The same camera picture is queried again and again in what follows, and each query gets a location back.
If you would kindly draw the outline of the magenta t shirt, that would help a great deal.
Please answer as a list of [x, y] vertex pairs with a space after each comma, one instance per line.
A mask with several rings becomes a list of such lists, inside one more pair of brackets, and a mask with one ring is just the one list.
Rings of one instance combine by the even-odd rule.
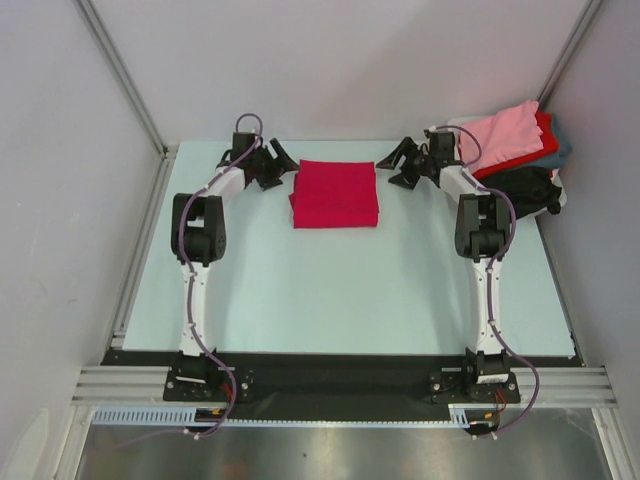
[[375, 228], [380, 207], [374, 163], [302, 159], [289, 202], [295, 229]]

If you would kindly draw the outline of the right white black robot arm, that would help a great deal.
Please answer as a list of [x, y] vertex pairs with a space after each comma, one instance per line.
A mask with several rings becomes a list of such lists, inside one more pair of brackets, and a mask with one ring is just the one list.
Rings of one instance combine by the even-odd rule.
[[454, 247], [466, 261], [473, 318], [461, 388], [469, 399], [484, 401], [497, 385], [509, 381], [509, 349], [502, 334], [499, 293], [502, 261], [515, 237], [516, 214], [506, 194], [484, 186], [456, 158], [455, 133], [462, 131], [453, 126], [428, 130], [422, 144], [405, 137], [376, 167], [397, 169], [389, 182], [408, 190], [427, 178], [456, 202]]

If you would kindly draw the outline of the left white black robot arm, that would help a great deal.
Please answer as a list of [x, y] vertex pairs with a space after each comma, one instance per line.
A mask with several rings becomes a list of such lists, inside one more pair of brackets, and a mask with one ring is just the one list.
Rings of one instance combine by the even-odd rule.
[[265, 142], [256, 133], [236, 131], [213, 177], [196, 192], [173, 197], [170, 245], [183, 275], [185, 310], [176, 370], [199, 399], [214, 397], [221, 387], [222, 366], [211, 358], [215, 347], [206, 338], [205, 323], [212, 265], [227, 247], [224, 204], [253, 182], [266, 191], [298, 170], [278, 139]]

